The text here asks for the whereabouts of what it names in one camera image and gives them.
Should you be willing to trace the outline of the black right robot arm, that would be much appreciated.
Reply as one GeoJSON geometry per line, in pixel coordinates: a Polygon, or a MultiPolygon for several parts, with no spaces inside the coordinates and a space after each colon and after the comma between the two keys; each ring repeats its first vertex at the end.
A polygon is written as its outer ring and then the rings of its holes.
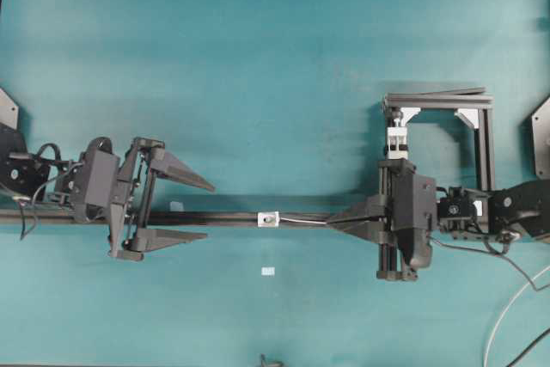
{"type": "Polygon", "coordinates": [[[382,107],[386,147],[378,163],[379,191],[327,219],[330,227],[378,245],[379,279],[416,280],[431,264],[436,230],[483,242],[484,253],[500,259],[524,235],[548,242],[549,179],[495,187],[492,97],[484,89],[388,94],[382,107]],[[443,188],[417,173],[408,159],[407,124],[422,110],[450,110],[473,130],[476,188],[443,188]]]}

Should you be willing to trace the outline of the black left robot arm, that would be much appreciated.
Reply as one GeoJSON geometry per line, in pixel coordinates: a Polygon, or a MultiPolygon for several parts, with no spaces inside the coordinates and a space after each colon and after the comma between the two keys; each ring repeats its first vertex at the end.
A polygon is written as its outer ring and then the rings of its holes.
{"type": "Polygon", "coordinates": [[[1,190],[21,208],[47,203],[70,211],[78,223],[105,219],[108,254],[119,260],[140,261],[147,252],[198,239],[194,233],[148,226],[157,180],[215,189],[168,152],[164,142],[137,137],[119,157],[110,138],[98,137],[77,160],[65,160],[54,143],[29,152],[18,119],[18,105],[2,93],[1,190]]]}

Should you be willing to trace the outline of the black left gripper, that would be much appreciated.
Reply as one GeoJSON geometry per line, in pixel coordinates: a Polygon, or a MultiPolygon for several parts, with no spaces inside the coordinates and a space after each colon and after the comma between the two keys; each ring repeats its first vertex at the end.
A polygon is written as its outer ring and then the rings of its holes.
{"type": "Polygon", "coordinates": [[[208,237],[206,233],[146,228],[157,178],[215,191],[210,182],[166,151],[163,141],[134,138],[123,159],[113,153],[112,143],[107,141],[105,152],[113,159],[113,178],[110,180],[111,189],[105,207],[110,257],[141,261],[144,253],[208,237]],[[142,166],[147,167],[144,190],[139,209],[132,212],[133,195],[140,183],[142,166]]]}

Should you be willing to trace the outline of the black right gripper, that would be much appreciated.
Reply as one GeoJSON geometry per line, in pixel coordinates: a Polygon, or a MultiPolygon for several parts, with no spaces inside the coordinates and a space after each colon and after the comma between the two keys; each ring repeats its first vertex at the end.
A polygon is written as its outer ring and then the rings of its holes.
{"type": "Polygon", "coordinates": [[[417,272],[405,263],[402,253],[397,248],[391,211],[393,179],[400,174],[412,173],[415,168],[405,158],[379,161],[379,194],[371,195],[327,219],[328,225],[333,229],[380,244],[376,272],[378,279],[417,280],[417,272]],[[365,221],[379,217],[382,217],[381,221],[365,221]]]}

